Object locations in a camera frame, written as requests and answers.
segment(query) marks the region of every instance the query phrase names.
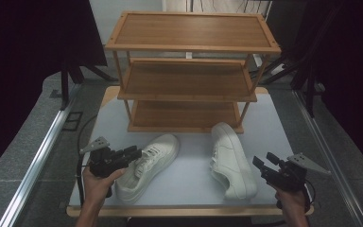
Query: hand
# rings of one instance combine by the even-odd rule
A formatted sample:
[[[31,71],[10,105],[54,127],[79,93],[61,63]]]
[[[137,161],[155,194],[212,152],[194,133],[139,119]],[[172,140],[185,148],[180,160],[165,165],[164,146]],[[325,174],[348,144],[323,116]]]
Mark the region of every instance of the hand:
[[[118,169],[107,178],[97,178],[91,171],[90,167],[84,168],[82,175],[84,180],[85,200],[93,204],[102,206],[108,189],[113,185],[114,180],[119,178],[125,172],[125,168]]]
[[[275,197],[282,203],[282,211],[287,225],[289,227],[308,226],[305,218],[305,197],[303,192],[286,192],[277,186],[271,184],[270,186],[276,190]]]
[[[107,178],[97,178],[87,166],[82,172],[84,180],[85,202],[81,207],[77,227],[96,226],[99,210],[104,204],[108,189],[114,180],[125,173],[125,169],[118,169]]]

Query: gray floor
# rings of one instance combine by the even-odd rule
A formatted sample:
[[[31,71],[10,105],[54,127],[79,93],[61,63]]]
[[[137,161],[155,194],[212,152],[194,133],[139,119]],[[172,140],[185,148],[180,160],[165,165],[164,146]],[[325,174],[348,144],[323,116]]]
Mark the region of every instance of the gray floor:
[[[108,59],[109,67],[102,69],[115,75],[112,63],[112,59]],[[89,123],[84,131],[80,131],[80,128],[97,114],[105,89],[115,84],[97,77],[86,69],[83,69],[83,73],[86,79],[71,110],[74,113],[83,112],[80,125],[76,131],[60,133],[16,221],[16,226],[72,226],[76,221],[66,215],[65,207],[75,182],[78,135],[81,134],[80,146],[85,146],[94,122]],[[327,167],[303,118],[297,99],[289,89],[290,79],[291,77],[286,77],[266,86],[287,138],[295,153],[302,152],[310,159]],[[61,99],[55,96],[58,90],[61,90],[59,75],[53,75],[45,80],[39,101],[0,159],[0,219],[58,113],[61,105]],[[319,96],[315,98],[314,110],[320,130],[363,209],[363,156],[346,132],[329,114]],[[70,129],[74,127],[74,124],[68,123],[64,127]],[[316,211],[310,216],[312,226],[355,226],[334,179],[312,172],[308,174],[308,179],[317,190]],[[252,217],[252,222],[264,223],[280,219],[281,217]],[[125,226],[125,221],[122,218],[101,218],[99,226],[121,227]]]

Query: shoe rack leg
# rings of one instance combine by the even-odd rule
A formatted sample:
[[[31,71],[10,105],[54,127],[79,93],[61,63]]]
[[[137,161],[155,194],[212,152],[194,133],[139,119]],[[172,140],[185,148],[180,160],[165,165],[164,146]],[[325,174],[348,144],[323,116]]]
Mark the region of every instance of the shoe rack leg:
[[[252,57],[252,54],[248,54],[247,57],[246,57],[246,60],[244,61],[244,68],[249,68],[249,61],[250,61],[250,58]]]
[[[116,51],[113,51],[113,58],[114,58],[114,63],[116,64],[116,68],[117,68],[117,75],[119,76],[120,88],[124,89],[122,69],[120,68],[119,57],[117,57]]]
[[[241,113],[240,121],[238,122],[238,126],[240,127],[243,124],[244,116],[246,115],[247,109],[249,108],[250,103],[246,102],[246,105],[244,105],[243,113]]]
[[[129,66],[131,66],[130,52],[129,51],[126,51],[126,54],[128,55],[128,63],[129,63]]]
[[[129,122],[131,122],[131,112],[130,112],[130,106],[127,100],[123,100],[123,102],[125,103],[125,107],[126,107],[126,112],[128,113],[128,118],[129,118]]]
[[[270,55],[266,55],[264,60],[262,61],[262,65],[261,65],[261,67],[259,69],[259,72],[258,72],[257,76],[255,77],[255,80],[252,82],[252,89],[251,89],[252,93],[255,92],[255,88],[258,85],[258,82],[260,81],[260,79],[262,77],[262,74],[265,71],[265,68],[267,67],[267,63],[268,63],[269,58],[270,58]]]

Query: table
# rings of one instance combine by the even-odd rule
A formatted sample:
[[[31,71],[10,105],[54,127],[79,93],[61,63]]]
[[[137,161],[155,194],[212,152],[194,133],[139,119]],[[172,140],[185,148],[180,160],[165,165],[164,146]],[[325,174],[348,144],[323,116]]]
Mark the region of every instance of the table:
[[[136,145],[143,148],[161,132],[127,131],[128,116],[123,103],[117,100],[119,87],[110,87],[102,101],[91,140],[104,136],[111,149]],[[285,159],[293,154],[284,129],[273,106],[268,91],[258,87],[258,102],[252,103],[248,120],[244,122],[245,133],[238,134],[249,163],[253,156],[273,166],[265,156],[267,152]],[[244,103],[239,104],[240,111]],[[126,205],[115,196],[106,199],[99,215],[101,217],[197,217],[197,216],[261,216],[281,215],[276,208],[275,191],[260,177],[260,171],[251,166],[258,194],[249,201],[225,201],[224,189],[210,174],[212,138],[209,133],[173,133],[181,143],[176,160],[150,183],[145,194],[134,205]],[[78,189],[75,185],[67,214],[79,215]]]

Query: shoe tongue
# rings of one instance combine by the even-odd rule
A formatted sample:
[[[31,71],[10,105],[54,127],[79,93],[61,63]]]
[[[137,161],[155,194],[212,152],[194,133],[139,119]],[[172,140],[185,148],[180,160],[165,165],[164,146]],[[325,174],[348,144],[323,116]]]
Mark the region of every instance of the shoe tongue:
[[[135,167],[134,169],[134,175],[138,178],[141,178],[141,176],[144,173],[144,166],[143,165],[138,165]]]
[[[146,166],[152,163],[152,151],[149,149],[147,151],[143,150],[143,154],[140,159],[135,161],[137,165],[134,169],[134,175],[138,178],[141,178],[146,171]]]

